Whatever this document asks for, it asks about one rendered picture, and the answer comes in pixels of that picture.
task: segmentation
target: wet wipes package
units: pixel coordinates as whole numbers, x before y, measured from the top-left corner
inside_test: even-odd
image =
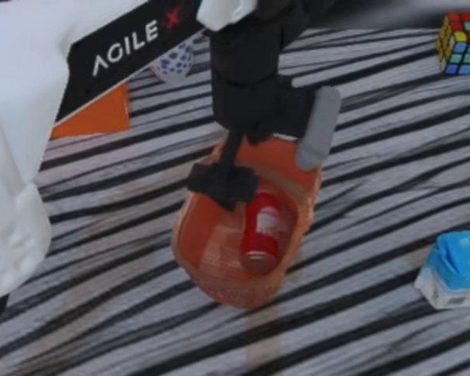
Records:
[[[436,309],[470,306],[470,231],[437,238],[415,287]]]

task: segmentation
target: colorful cube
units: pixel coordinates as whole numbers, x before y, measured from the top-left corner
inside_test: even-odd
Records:
[[[442,72],[470,74],[470,13],[448,13],[436,47]]]

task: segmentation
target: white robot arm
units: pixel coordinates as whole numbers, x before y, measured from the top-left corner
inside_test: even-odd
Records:
[[[256,7],[256,0],[197,2],[197,20],[214,31],[237,22]],[[49,249],[49,220],[32,182],[52,128],[112,89],[98,88],[87,98],[75,100],[76,108],[68,107],[60,116],[71,79],[67,62],[71,46],[150,3],[153,0],[0,3],[0,297],[24,283]],[[143,25],[149,42],[161,17],[150,14]],[[147,63],[151,61],[125,70],[114,85]]]

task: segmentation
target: blue polka dot object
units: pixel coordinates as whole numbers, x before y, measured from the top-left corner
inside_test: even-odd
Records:
[[[180,81],[193,66],[193,41],[177,45],[151,64],[151,70],[161,81]]]

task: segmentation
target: table surface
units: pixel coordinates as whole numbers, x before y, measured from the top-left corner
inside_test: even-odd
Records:
[[[38,177],[52,250],[0,319],[0,376],[470,376],[470,309],[414,289],[439,233],[470,229],[470,77],[436,30],[314,30],[282,55],[344,103],[310,233],[279,295],[245,312],[175,264],[171,223],[212,124],[208,45],[176,85],[130,83],[132,130],[53,140]]]

